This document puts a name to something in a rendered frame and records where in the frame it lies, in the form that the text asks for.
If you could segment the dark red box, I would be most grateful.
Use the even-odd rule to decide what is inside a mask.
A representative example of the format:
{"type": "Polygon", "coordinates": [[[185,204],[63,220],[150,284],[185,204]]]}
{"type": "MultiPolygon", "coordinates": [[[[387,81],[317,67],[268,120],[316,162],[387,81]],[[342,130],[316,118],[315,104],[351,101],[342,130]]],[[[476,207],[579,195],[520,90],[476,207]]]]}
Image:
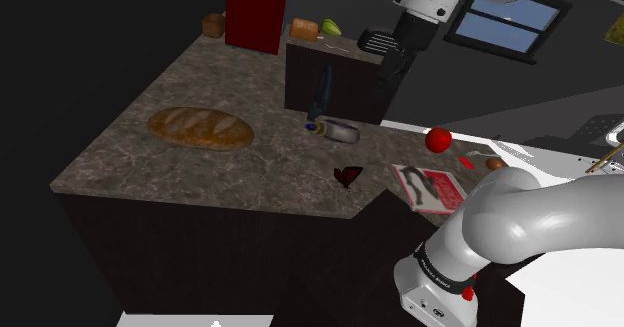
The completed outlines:
{"type": "Polygon", "coordinates": [[[277,55],[286,0],[226,0],[225,43],[277,55]]]}

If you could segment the yellow-green wall picture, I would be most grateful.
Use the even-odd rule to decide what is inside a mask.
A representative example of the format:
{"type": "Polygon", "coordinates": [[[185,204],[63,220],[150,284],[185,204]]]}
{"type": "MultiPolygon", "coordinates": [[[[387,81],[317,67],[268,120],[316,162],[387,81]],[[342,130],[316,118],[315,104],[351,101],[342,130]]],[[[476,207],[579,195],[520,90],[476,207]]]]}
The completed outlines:
{"type": "Polygon", "coordinates": [[[624,46],[624,14],[607,30],[602,39],[612,44],[624,46]]]}

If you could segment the small orange bread loaf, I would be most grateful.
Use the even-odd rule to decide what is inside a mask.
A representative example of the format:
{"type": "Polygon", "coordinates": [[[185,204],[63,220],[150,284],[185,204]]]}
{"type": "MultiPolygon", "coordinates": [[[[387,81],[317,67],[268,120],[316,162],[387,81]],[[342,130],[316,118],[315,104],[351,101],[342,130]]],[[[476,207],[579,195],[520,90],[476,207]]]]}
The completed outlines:
{"type": "Polygon", "coordinates": [[[300,18],[294,18],[292,20],[289,30],[290,37],[316,42],[318,34],[319,26],[317,23],[300,18]]]}

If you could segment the window with dark frame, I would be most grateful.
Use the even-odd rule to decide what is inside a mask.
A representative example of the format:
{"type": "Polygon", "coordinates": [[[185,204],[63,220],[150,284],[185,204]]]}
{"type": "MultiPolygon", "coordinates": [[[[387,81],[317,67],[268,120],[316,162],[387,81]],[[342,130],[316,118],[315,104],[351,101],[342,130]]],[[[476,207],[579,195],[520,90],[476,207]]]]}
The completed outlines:
{"type": "Polygon", "coordinates": [[[562,0],[466,0],[444,40],[534,65],[535,54],[571,8],[562,0]]]}

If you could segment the red and white book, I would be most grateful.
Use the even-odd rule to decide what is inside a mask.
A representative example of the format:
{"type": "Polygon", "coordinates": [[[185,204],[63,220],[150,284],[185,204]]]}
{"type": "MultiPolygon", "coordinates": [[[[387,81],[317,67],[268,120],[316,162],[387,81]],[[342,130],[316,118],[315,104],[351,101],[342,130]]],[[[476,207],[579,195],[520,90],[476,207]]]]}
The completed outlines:
{"type": "Polygon", "coordinates": [[[467,197],[450,172],[396,164],[392,167],[414,212],[451,215],[467,197]]]}

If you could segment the red apple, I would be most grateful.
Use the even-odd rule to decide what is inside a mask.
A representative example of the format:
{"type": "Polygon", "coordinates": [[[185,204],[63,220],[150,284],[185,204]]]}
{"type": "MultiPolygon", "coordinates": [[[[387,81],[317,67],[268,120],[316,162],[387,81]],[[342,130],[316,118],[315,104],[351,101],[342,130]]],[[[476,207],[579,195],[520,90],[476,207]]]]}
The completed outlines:
{"type": "Polygon", "coordinates": [[[444,128],[432,128],[425,137],[427,149],[433,153],[442,153],[447,150],[452,143],[452,134],[444,128]]]}

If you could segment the grey cylinder with blue end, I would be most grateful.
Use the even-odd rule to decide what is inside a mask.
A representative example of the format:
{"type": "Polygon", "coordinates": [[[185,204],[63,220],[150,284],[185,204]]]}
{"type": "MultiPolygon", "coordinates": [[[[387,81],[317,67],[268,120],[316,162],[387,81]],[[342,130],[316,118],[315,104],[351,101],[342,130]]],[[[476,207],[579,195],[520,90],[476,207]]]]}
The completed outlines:
{"type": "Polygon", "coordinates": [[[305,129],[311,134],[336,142],[355,144],[360,140],[360,131],[357,128],[333,120],[308,121],[305,129]]]}

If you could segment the black ribbed appliance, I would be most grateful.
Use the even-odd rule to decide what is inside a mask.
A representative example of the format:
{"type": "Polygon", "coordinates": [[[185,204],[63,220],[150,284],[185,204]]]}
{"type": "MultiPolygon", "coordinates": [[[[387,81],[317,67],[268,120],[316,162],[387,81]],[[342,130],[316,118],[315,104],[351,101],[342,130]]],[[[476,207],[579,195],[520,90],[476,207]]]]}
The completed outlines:
{"type": "Polygon", "coordinates": [[[367,27],[359,36],[357,46],[361,51],[379,56],[400,51],[393,34],[379,27],[367,27]]]}

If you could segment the wooden stick utensil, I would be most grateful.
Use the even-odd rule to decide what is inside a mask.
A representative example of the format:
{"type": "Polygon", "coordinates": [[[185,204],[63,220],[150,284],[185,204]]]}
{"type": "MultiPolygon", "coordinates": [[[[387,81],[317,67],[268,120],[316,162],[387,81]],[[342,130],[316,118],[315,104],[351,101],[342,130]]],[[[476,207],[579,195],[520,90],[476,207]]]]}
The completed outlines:
{"type": "Polygon", "coordinates": [[[590,174],[593,173],[595,170],[597,170],[598,168],[600,168],[603,164],[607,163],[610,159],[612,159],[612,157],[618,152],[620,151],[622,148],[624,147],[624,143],[620,143],[619,145],[617,145],[616,147],[614,147],[610,152],[608,152],[606,155],[604,155],[601,159],[599,159],[596,162],[593,162],[591,167],[588,168],[585,173],[586,174],[590,174]]]}

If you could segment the dark red butterfly-shaped object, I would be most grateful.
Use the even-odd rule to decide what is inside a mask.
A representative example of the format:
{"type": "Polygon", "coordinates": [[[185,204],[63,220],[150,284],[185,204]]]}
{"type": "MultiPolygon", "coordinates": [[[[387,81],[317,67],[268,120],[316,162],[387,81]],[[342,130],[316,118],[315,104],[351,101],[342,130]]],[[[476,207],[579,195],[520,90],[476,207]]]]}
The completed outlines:
{"type": "Polygon", "coordinates": [[[334,178],[345,188],[348,189],[357,177],[362,173],[363,168],[360,166],[347,166],[343,169],[335,168],[334,178]]]}

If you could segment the small dark brown bread loaf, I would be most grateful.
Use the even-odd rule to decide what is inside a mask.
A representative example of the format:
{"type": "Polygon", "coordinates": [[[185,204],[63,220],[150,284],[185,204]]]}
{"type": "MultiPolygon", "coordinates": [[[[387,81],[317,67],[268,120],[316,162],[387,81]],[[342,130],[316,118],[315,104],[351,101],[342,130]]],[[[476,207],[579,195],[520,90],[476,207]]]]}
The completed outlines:
{"type": "Polygon", "coordinates": [[[202,34],[209,38],[221,38],[225,33],[225,21],[223,14],[207,14],[202,18],[202,34]]]}

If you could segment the dark kitchen counter cabinet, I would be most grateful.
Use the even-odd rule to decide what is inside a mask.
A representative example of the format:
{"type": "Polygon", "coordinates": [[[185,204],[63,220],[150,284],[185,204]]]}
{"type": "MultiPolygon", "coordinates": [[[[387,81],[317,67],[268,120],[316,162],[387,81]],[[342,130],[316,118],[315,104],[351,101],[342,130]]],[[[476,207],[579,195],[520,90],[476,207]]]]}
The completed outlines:
{"type": "Polygon", "coordinates": [[[52,182],[128,313],[267,314],[276,327],[417,327],[392,269],[429,228],[393,164],[432,164],[421,134],[361,126],[355,145],[284,108],[286,58],[194,42],[52,182]],[[148,118],[207,107],[248,122],[233,152],[167,144],[148,118]],[[334,169],[360,166],[345,189],[334,169]]]}

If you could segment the large brown bread loaf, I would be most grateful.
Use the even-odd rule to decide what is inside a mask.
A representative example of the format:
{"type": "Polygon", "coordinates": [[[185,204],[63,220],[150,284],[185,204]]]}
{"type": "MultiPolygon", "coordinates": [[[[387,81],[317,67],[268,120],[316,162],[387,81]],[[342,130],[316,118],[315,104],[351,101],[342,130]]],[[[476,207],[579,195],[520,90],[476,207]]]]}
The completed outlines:
{"type": "Polygon", "coordinates": [[[249,146],[254,131],[241,118],[219,110],[174,107],[153,114],[149,132],[162,141],[188,148],[234,151],[249,146]]]}

